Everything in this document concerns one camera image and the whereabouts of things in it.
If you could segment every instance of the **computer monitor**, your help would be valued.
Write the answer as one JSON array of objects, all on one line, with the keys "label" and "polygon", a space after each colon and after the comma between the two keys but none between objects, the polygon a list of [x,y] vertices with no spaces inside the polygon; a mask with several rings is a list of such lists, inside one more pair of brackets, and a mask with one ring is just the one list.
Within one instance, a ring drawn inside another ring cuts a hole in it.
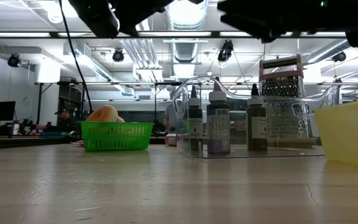
[{"label": "computer monitor", "polygon": [[0,121],[13,121],[16,101],[0,102]]}]

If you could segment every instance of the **table surface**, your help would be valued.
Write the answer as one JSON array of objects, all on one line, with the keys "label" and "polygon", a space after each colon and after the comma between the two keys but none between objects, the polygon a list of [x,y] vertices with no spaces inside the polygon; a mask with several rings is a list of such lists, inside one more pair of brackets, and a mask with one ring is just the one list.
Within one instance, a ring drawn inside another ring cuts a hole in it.
[{"label": "table surface", "polygon": [[1,223],[358,223],[358,166],[174,147],[0,149]]}]

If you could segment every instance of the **dropper bottle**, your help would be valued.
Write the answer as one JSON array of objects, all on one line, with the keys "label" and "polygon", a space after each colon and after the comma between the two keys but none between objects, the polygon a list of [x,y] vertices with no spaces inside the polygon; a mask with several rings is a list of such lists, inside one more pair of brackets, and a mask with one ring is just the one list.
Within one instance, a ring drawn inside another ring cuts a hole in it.
[{"label": "dropper bottle", "polygon": [[249,151],[267,151],[266,108],[258,98],[258,88],[252,85],[251,98],[247,100],[247,148]]},{"label": "dropper bottle", "polygon": [[201,109],[200,99],[197,98],[196,87],[191,88],[191,96],[188,101],[189,105],[189,139],[190,151],[199,152],[203,151],[203,110]]},{"label": "dropper bottle", "polygon": [[209,93],[210,105],[206,107],[208,154],[230,154],[230,114],[226,94],[218,85]]}]

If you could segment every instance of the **person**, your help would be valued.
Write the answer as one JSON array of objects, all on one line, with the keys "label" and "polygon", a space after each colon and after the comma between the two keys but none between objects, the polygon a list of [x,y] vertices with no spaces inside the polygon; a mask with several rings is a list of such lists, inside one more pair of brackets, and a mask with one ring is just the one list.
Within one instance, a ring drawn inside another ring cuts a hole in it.
[{"label": "person", "polygon": [[162,124],[165,126],[165,130],[168,134],[173,134],[176,132],[175,109],[173,107],[173,104],[169,104],[167,106]]},{"label": "person", "polygon": [[76,131],[76,124],[70,118],[70,114],[67,108],[62,108],[58,110],[55,114],[58,115],[58,121],[56,126],[37,125],[36,129],[44,130],[44,131],[61,131],[61,132]]}]

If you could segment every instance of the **wall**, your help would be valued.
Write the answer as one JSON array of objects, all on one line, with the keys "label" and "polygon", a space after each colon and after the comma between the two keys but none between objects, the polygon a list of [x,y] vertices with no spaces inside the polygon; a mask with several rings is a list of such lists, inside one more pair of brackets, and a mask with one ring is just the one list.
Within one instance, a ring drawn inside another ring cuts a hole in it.
[{"label": "wall", "polygon": [[34,78],[34,72],[11,68],[0,58],[0,101],[16,101],[18,119],[37,117],[38,88]]}]

